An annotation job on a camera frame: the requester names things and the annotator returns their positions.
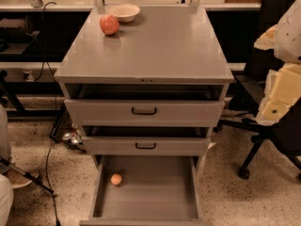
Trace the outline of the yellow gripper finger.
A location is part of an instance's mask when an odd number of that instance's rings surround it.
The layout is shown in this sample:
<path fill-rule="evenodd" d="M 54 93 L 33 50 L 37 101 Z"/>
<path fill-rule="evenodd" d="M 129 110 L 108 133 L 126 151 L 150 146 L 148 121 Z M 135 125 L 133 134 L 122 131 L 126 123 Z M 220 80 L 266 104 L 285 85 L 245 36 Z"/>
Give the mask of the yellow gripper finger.
<path fill-rule="evenodd" d="M 285 63 L 266 77 L 257 123 L 277 123 L 301 97 L 301 66 Z"/>
<path fill-rule="evenodd" d="M 275 34 L 277 32 L 277 25 L 271 26 L 254 42 L 254 47 L 260 50 L 269 50 L 274 48 Z"/>

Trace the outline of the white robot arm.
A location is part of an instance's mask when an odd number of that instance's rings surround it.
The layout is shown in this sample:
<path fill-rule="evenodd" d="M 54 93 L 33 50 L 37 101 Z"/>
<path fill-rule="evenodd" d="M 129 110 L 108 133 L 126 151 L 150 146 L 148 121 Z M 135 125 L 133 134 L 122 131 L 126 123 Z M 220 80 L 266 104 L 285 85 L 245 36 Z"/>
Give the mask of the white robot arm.
<path fill-rule="evenodd" d="M 258 124 L 268 126 L 279 122 L 301 97 L 301 0 L 295 0 L 254 46 L 263 51 L 272 49 L 275 58 L 284 62 L 278 71 L 269 70 L 256 116 Z"/>

